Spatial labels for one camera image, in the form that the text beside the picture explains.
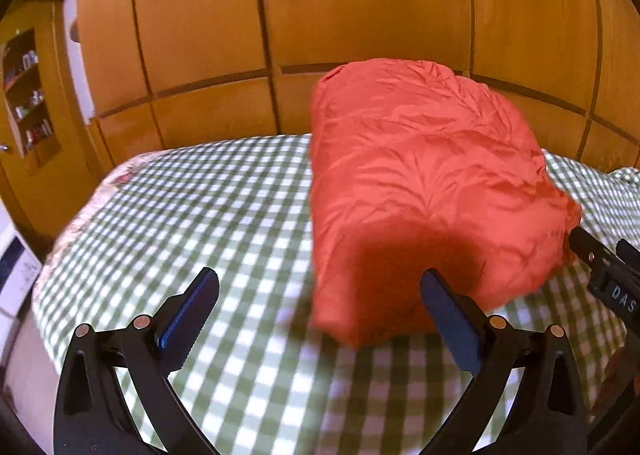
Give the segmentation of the green checkered bed sheet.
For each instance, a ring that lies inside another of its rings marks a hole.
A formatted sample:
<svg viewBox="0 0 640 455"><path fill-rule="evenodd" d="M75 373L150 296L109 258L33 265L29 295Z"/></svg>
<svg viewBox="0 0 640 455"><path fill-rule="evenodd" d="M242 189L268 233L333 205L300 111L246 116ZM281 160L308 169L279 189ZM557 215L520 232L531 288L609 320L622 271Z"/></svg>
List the green checkered bed sheet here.
<svg viewBox="0 0 640 455"><path fill-rule="evenodd" d="M309 137L183 147L147 163L34 299L58 372L77 326L124 328L211 267L218 302L169 381L221 454L420 453L471 376L436 334L355 351L311 325ZM612 249L620 238L639 248L639 169L604 173L542 152L589 233ZM563 326L591 405L626 331L588 279L576 261L496 311L530 331Z"/></svg>

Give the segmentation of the red puffer jacket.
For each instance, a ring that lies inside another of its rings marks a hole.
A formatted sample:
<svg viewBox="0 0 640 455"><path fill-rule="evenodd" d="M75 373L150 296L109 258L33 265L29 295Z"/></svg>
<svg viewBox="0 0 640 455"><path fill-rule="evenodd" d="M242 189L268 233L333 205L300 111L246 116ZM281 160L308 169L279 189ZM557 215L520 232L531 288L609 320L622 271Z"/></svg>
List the red puffer jacket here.
<svg viewBox="0 0 640 455"><path fill-rule="evenodd" d="M572 263L582 209L488 86L424 60L353 62L318 82L310 120L311 319L341 345L431 331L429 269L490 311Z"/></svg>

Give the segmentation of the wooden wardrobe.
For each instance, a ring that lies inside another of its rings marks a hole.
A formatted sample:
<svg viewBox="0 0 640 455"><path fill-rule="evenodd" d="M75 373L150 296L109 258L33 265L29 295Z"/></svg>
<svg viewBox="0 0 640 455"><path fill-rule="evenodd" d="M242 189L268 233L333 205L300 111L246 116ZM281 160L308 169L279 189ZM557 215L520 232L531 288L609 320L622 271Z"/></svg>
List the wooden wardrobe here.
<svg viewBox="0 0 640 455"><path fill-rule="evenodd" d="M77 0L110 170L151 150L310 129L341 64L425 59L500 91L539 144L593 168L639 162L632 0Z"/></svg>

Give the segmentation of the white storage box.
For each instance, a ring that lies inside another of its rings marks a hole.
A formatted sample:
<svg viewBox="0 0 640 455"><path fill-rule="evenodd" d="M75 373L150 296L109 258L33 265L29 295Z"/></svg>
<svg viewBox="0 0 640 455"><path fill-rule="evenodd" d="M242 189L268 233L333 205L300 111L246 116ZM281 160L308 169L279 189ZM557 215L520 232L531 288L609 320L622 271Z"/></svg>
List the white storage box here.
<svg viewBox="0 0 640 455"><path fill-rule="evenodd" d="M12 225L1 232L1 366L6 366L17 334L18 316L42 264Z"/></svg>

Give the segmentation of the wooden shelf with bottles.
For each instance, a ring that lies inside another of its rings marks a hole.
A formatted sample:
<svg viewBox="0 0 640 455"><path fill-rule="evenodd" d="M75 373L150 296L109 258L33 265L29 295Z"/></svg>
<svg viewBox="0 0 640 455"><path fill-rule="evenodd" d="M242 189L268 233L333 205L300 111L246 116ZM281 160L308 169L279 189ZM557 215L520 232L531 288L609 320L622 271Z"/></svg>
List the wooden shelf with bottles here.
<svg viewBox="0 0 640 455"><path fill-rule="evenodd" d="M37 250L89 200L102 169L66 52L62 3L16 1L1 21L1 198Z"/></svg>

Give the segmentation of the floral mattress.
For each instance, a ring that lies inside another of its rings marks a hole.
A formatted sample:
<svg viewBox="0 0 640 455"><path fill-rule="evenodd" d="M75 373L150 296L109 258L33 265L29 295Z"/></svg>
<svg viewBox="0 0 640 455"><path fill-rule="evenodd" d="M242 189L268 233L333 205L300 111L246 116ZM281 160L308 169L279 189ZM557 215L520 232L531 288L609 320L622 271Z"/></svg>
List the floral mattress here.
<svg viewBox="0 0 640 455"><path fill-rule="evenodd" d="M96 215L106 204L149 162L165 154L160 152L144 152L127 159L114 168L98 185L87 204L73 217L63 232L55 239L52 250L47 255L46 262L38 279L35 281L32 297L37 300L44 286L49 282L55 269L60 265L64 253L77 241L81 233L88 227Z"/></svg>

